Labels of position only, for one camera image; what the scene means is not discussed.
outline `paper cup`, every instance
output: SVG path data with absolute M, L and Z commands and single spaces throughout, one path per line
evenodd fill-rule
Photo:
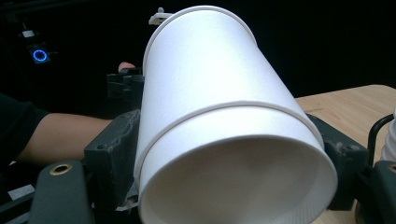
M 385 137 L 385 145 L 381 151 L 381 161 L 396 161 L 396 124 L 395 119 L 389 123 L 388 133 Z
M 337 177 L 321 135 L 233 13 L 169 17 L 143 73 L 144 223 L 308 223 L 326 209 Z

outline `hand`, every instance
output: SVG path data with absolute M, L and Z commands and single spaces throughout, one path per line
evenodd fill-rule
M 123 69 L 123 68 L 134 68 L 134 65 L 131 63 L 126 63 L 126 62 L 122 62 L 119 65 L 119 72 Z

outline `table surface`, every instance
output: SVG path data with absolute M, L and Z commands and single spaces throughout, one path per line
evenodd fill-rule
M 396 90 L 383 85 L 369 85 L 341 91 L 296 98 L 305 113 L 318 117 L 367 147 L 368 134 L 373 125 L 396 108 Z M 377 134 L 375 162 L 381 157 L 389 125 Z M 351 211 L 325 211 L 314 224 L 356 223 Z

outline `black cable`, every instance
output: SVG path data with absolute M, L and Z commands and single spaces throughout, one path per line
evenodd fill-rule
M 392 120 L 393 120 L 393 114 L 389 114 L 384 118 L 379 119 L 370 129 L 368 143 L 367 143 L 367 149 L 369 150 L 369 160 L 367 161 L 368 165 L 373 166 L 374 164 L 375 142 L 379 130 L 381 130 L 381 128 L 384 125 L 391 122 Z

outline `blue led light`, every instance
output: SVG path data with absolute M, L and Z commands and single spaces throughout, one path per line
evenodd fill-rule
M 48 55 L 46 51 L 42 49 L 37 49 L 33 52 L 33 57 L 39 62 L 44 62 L 47 60 Z

